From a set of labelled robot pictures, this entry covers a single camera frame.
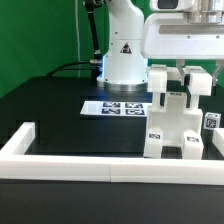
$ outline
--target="cable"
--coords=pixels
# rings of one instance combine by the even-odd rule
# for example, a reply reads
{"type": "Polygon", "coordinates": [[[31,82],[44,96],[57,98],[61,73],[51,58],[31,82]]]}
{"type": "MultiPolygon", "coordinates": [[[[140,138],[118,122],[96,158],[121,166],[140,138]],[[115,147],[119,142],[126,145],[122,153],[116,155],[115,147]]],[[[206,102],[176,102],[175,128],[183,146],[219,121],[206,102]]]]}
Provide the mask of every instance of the cable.
{"type": "Polygon", "coordinates": [[[89,64],[90,62],[89,61],[78,61],[78,62],[71,62],[71,63],[67,63],[67,64],[64,64],[64,65],[61,65],[59,67],[57,67],[56,69],[50,71],[49,73],[47,73],[46,76],[48,77],[52,77],[54,75],[55,72],[58,72],[59,70],[62,70],[62,69],[65,69],[67,67],[70,67],[70,66],[75,66],[75,65],[84,65],[84,64],[89,64]]]}
{"type": "Polygon", "coordinates": [[[80,32],[79,32],[79,0],[75,1],[75,23],[76,23],[76,35],[77,35],[77,51],[78,60],[81,60],[81,47],[80,47],[80,32]]]}

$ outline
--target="white block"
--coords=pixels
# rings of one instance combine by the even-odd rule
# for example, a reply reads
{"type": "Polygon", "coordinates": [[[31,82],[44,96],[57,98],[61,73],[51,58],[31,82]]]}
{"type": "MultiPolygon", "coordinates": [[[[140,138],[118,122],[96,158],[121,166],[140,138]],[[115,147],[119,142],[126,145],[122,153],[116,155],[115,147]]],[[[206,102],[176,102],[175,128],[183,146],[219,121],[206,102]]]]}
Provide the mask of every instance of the white block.
{"type": "Polygon", "coordinates": [[[163,149],[163,131],[159,127],[153,127],[147,131],[144,157],[161,158],[163,149]]]}
{"type": "Polygon", "coordinates": [[[183,159],[201,160],[204,145],[201,136],[193,131],[187,131],[183,134],[183,159]]]}
{"type": "Polygon", "coordinates": [[[23,155],[35,138],[35,123],[25,122],[0,151],[5,155],[23,155]]]}
{"type": "Polygon", "coordinates": [[[220,127],[221,114],[207,112],[204,119],[204,129],[214,130],[220,127]]]}
{"type": "Polygon", "coordinates": [[[212,143],[224,156],[224,128],[215,128],[212,143]]]}
{"type": "Polygon", "coordinates": [[[110,182],[113,158],[10,155],[0,157],[0,178],[110,182]]]}
{"type": "Polygon", "coordinates": [[[135,159],[112,164],[112,182],[224,185],[223,161],[135,159]]]}
{"type": "Polygon", "coordinates": [[[165,93],[167,69],[164,65],[152,65],[149,70],[148,92],[165,93]]]}
{"type": "Polygon", "coordinates": [[[167,112],[184,113],[187,104],[187,94],[181,92],[166,92],[165,108],[167,112]]]}
{"type": "Polygon", "coordinates": [[[186,67],[190,73],[188,89],[191,95],[211,96],[212,76],[200,66],[186,67]]]}

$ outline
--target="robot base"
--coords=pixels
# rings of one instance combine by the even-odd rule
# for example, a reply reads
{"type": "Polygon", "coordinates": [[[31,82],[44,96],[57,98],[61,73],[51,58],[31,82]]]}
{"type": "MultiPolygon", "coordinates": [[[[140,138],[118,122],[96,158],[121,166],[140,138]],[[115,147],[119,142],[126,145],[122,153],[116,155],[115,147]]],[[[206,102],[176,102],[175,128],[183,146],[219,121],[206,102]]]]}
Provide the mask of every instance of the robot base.
{"type": "Polygon", "coordinates": [[[147,82],[143,82],[140,84],[116,84],[116,83],[109,83],[109,82],[98,79],[97,86],[100,88],[114,90],[114,91],[135,92],[139,90],[146,90],[147,82]]]}

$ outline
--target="black cable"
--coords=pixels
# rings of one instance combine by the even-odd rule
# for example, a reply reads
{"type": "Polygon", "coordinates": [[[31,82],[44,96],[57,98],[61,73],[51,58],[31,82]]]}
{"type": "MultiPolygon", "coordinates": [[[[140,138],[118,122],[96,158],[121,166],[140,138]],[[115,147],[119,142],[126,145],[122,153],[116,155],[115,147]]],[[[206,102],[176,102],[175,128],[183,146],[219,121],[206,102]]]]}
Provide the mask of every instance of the black cable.
{"type": "Polygon", "coordinates": [[[67,68],[70,66],[75,66],[75,65],[83,65],[83,64],[90,64],[90,62],[89,61],[78,61],[78,62],[67,63],[67,64],[61,65],[61,66],[57,67],[56,69],[50,71],[49,73],[47,73],[46,76],[52,77],[55,72],[58,72],[61,69],[64,69],[64,68],[67,68]]]}

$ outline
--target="white stand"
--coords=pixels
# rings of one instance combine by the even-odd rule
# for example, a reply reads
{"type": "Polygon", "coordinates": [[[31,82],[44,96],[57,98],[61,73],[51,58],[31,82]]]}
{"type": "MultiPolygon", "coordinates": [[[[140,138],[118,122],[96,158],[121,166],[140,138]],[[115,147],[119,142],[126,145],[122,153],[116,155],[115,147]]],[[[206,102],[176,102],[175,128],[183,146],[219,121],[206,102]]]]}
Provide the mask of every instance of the white stand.
{"type": "Polygon", "coordinates": [[[153,101],[147,113],[144,157],[161,158],[163,146],[180,147],[183,159],[202,157],[203,113],[198,103],[199,95],[211,95],[212,77],[201,67],[186,67],[185,70],[190,74],[190,108],[186,108],[186,93],[166,92],[167,80],[175,77],[173,73],[169,77],[170,69],[153,65],[149,70],[148,91],[153,92],[153,101]],[[161,93],[165,93],[164,107],[160,106],[161,93]]]}

